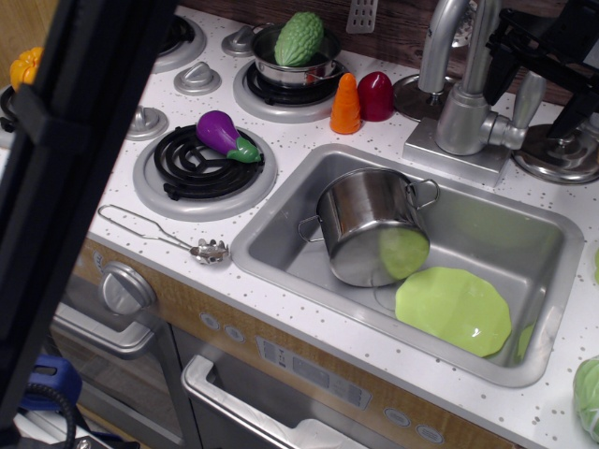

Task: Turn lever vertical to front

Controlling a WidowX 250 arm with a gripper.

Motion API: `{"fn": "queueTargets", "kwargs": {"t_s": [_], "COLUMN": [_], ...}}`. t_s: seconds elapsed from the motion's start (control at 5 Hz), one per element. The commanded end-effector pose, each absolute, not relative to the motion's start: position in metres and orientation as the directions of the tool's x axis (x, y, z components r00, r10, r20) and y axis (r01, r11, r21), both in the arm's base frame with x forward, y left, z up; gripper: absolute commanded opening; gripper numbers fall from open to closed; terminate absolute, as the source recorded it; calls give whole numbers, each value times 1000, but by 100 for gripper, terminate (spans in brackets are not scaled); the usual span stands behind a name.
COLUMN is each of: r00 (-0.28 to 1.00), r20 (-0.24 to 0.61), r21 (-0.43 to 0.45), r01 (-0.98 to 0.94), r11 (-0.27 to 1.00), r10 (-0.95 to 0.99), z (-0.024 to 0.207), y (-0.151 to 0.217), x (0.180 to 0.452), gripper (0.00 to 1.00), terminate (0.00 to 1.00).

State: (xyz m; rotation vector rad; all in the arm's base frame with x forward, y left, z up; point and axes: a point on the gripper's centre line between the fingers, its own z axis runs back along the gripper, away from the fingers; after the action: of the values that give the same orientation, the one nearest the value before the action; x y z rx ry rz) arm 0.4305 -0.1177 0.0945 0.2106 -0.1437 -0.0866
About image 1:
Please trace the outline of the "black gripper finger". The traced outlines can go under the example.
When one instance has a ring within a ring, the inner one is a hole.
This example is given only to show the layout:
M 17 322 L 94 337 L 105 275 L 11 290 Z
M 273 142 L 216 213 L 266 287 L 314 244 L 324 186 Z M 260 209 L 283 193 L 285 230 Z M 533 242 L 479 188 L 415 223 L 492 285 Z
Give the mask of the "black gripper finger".
M 489 105 L 495 105 L 516 76 L 516 58 L 512 51 L 500 47 L 492 53 L 487 74 L 484 97 Z
M 572 95 L 547 131 L 550 139 L 564 138 L 598 111 L 597 83 L 570 83 L 562 86 Z

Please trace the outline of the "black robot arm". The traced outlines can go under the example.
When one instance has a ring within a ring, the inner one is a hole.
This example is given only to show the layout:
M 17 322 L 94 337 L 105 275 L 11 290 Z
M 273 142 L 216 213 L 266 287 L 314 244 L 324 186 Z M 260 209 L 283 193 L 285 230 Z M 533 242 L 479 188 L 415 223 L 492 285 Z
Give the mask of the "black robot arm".
M 153 60 L 176 5 L 172 1 L 63 1 L 56 10 L 42 66 L 24 86 L 22 119 L 1 180 L 1 429 L 13 419 L 42 340 L 58 306 L 95 208 L 119 156 Z M 472 374 L 451 378 L 430 356 L 360 324 L 343 325 L 325 310 L 319 330 L 300 314 L 307 301 L 269 298 L 246 311 L 363 369 L 482 425 L 533 440 L 532 413 L 565 411 L 562 439 L 579 440 L 573 380 L 574 337 L 598 344 L 598 296 L 588 284 L 568 289 L 558 347 L 536 384 L 522 392 Z

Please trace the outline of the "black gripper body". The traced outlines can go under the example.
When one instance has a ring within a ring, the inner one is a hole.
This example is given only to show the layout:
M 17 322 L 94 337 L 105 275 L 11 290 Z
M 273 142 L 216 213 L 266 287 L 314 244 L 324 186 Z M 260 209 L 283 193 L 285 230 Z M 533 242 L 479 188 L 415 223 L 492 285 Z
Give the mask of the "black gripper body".
M 504 47 L 525 67 L 562 87 L 598 84 L 598 3 L 568 1 L 555 18 L 505 8 L 487 42 L 492 53 Z

